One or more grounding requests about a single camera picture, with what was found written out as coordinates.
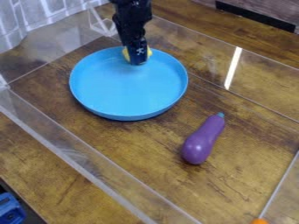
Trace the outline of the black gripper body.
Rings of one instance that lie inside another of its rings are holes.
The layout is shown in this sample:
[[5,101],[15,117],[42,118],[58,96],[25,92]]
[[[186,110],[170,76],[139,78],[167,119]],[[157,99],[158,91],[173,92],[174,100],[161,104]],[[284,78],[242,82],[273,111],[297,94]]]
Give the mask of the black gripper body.
[[146,23],[153,20],[153,0],[109,0],[115,6],[113,20],[125,46],[146,36]]

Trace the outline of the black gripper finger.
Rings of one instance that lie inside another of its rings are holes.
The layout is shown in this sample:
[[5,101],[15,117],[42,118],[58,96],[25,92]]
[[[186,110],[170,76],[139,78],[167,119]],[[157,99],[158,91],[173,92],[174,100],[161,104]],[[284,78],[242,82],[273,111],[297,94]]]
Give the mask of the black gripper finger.
[[134,41],[125,49],[123,55],[129,63],[134,66],[139,66],[147,62],[149,59],[149,45],[143,38]]

